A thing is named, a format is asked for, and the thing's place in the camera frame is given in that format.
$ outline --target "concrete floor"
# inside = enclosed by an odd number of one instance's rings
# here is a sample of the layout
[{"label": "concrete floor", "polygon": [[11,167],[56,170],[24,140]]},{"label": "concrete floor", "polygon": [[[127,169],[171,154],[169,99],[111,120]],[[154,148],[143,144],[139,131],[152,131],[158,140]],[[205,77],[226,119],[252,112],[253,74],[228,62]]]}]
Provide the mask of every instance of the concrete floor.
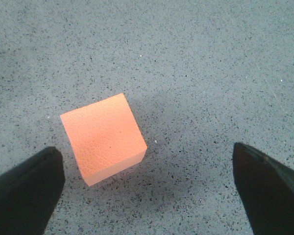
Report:
[{"label": "concrete floor", "polygon": [[[122,92],[147,154],[89,188],[59,116]],[[294,0],[0,0],[0,173],[62,152],[46,235],[251,235],[236,141],[294,169]]]}]

